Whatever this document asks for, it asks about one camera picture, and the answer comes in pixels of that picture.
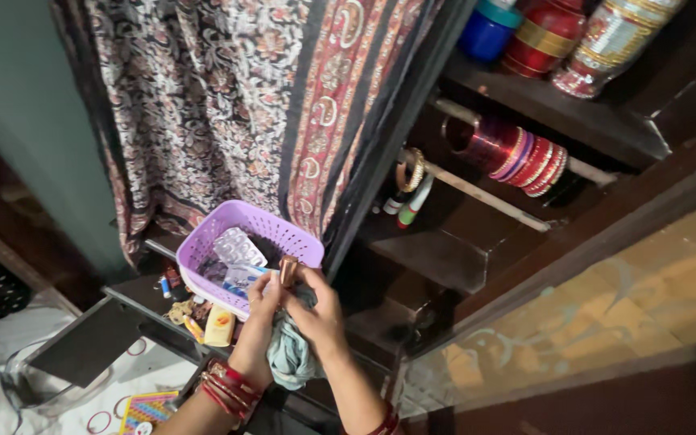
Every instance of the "hand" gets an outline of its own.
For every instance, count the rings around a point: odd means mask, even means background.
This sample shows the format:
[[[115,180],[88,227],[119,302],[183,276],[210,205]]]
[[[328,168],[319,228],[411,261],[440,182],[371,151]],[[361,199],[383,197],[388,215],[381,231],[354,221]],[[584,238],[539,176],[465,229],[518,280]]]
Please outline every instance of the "hand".
[[[269,282],[270,290],[262,296],[262,291]],[[249,318],[227,360],[227,364],[243,375],[258,391],[266,389],[273,382],[265,354],[270,346],[273,315],[283,292],[277,272],[265,273],[249,288]]]
[[[349,354],[343,331],[343,313],[337,293],[313,269],[302,264],[295,272],[315,292],[318,302],[306,309],[296,296],[284,292],[282,305],[292,316],[302,335],[311,343],[322,364]]]

